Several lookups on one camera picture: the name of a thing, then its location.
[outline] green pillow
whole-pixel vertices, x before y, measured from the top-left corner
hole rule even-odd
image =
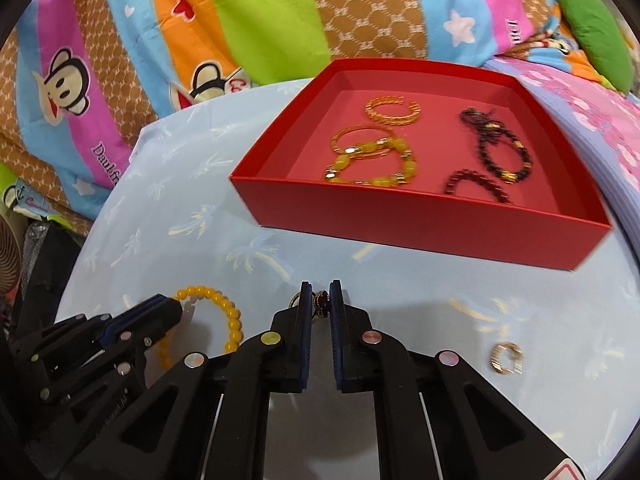
[[[601,0],[558,0],[575,39],[593,67],[625,94],[631,90],[634,68],[622,33]]]

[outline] open red cardboard box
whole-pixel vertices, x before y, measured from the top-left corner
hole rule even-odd
[[[422,107],[415,124],[395,127],[414,152],[418,174],[397,188],[331,184],[331,138],[370,123],[366,103],[398,95]],[[460,120],[468,107],[503,121],[529,150],[530,176],[509,185],[490,175],[478,134]],[[377,111],[405,115],[404,105]],[[340,146],[382,133],[345,135]],[[522,161],[505,143],[489,148],[509,171]],[[514,205],[495,202],[473,182],[444,195],[449,177],[469,168],[487,174]],[[355,160],[341,178],[368,180],[399,172],[392,152]],[[258,223],[378,244],[554,269],[575,269],[611,229],[594,182],[558,126],[513,77],[462,65],[411,59],[343,59],[331,63],[273,121],[231,181]]]

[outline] red and white sticker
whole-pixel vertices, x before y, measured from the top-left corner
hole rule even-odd
[[[584,476],[570,458],[562,460],[545,480],[584,480]]]

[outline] dark red beaded bracelet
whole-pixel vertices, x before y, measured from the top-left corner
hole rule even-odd
[[[468,124],[468,126],[471,126],[480,134],[480,159],[482,160],[482,163],[485,165],[485,167],[495,176],[505,181],[507,184],[515,184],[516,182],[524,180],[529,176],[533,163],[529,156],[529,152],[520,142],[518,137],[516,137],[514,133],[509,131],[504,126],[503,122],[492,119],[491,114],[491,112],[485,114],[484,112],[481,112],[476,108],[467,108],[460,114],[460,118],[462,119],[463,123]],[[513,148],[517,150],[517,152],[520,154],[520,158],[522,159],[522,168],[516,173],[506,171],[495,164],[487,151],[486,144],[490,143],[495,146],[496,144],[498,144],[500,136],[503,135],[510,140],[511,146],[513,146]]]
[[[507,195],[504,190],[498,186],[493,180],[488,178],[486,175],[482,173],[478,173],[473,170],[459,170],[456,171],[453,175],[449,177],[447,180],[447,185],[444,189],[445,195],[455,195],[456,187],[461,180],[471,180],[476,184],[484,187],[487,191],[491,192],[495,199],[501,204],[510,204],[511,200],[509,200],[509,195]]]

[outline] lime green stripe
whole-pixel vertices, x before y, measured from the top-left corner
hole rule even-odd
[[[252,79],[318,74],[330,62],[315,0],[213,0],[231,53]]]

